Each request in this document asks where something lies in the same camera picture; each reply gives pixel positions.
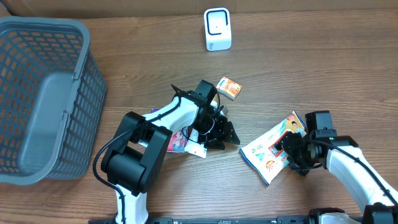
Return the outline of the white bamboo print tube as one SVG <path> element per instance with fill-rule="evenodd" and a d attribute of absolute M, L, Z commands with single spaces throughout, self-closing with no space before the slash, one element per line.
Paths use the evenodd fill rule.
<path fill-rule="evenodd" d="M 228 114 L 228 109 L 225 106 L 221 106 L 221 100 L 220 100 L 220 95 L 217 94 L 212 102 L 211 102 L 211 107 L 215 110 L 218 108 L 220 111 L 220 115 L 226 116 Z M 192 127 L 186 127 L 185 128 L 188 131 L 188 136 L 187 136 L 187 143 L 184 147 L 184 151 L 189 154 L 193 154 L 195 156 L 205 158 L 207 154 L 207 149 L 203 147 L 202 144 L 200 144 L 199 140 L 200 137 L 203 137 L 203 135 L 199 134 L 199 132 Z"/>

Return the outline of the red purple pad pack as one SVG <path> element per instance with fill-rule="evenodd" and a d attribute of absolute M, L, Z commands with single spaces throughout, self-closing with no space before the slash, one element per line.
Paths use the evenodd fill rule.
<path fill-rule="evenodd" d="M 167 152 L 184 153 L 188 142 L 189 131 L 187 127 L 176 132 L 171 138 L 167 147 Z"/>

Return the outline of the yellow snack bag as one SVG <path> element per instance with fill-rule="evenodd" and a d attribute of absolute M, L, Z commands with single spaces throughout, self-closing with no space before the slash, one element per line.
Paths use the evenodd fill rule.
<path fill-rule="evenodd" d="M 290 116 L 275 125 L 248 145 L 239 149 L 243 159 L 262 177 L 266 185 L 288 164 L 287 153 L 277 143 L 287 133 L 306 134 L 306 126 L 301 117 L 293 111 Z"/>

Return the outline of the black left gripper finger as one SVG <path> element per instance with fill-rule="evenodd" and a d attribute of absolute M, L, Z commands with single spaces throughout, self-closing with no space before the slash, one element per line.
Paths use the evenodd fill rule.
<path fill-rule="evenodd" d="M 205 143 L 205 148 L 206 149 L 225 150 L 225 144 L 224 144 L 224 141 L 222 141 L 222 140 L 211 139 L 211 140 L 207 140 L 207 142 Z"/>
<path fill-rule="evenodd" d="M 230 121 L 227 121 L 224 124 L 222 140 L 230 144 L 240 145 L 240 139 L 238 138 L 233 124 Z"/>

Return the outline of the orange kleenex tissue pack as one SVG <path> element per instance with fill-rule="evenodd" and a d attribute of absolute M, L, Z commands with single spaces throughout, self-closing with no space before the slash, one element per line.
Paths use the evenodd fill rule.
<path fill-rule="evenodd" d="M 216 89 L 218 92 L 224 94 L 228 98 L 235 100 L 236 97 L 239 95 L 242 86 L 227 77 L 222 77 L 221 80 L 218 82 Z"/>

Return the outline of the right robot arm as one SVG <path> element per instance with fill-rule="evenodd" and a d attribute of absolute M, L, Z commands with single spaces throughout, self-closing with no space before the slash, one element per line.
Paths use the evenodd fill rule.
<path fill-rule="evenodd" d="M 314 111 L 305 115 L 306 135 L 291 131 L 276 143 L 287 154 L 289 167 L 305 176 L 324 168 L 349 192 L 361 210 L 361 223 L 397 223 L 397 191 L 364 157 L 351 136 L 340 136 L 331 113 Z"/>

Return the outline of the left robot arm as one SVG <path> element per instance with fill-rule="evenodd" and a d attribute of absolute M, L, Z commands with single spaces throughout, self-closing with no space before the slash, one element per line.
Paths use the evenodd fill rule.
<path fill-rule="evenodd" d="M 188 148 L 223 150 L 240 140 L 216 87 L 202 80 L 195 90 L 173 87 L 172 101 L 154 113 L 124 115 L 114 137 L 97 153 L 93 174 L 116 193 L 110 223 L 146 223 L 147 193 L 158 179 L 172 136 L 188 128 Z"/>

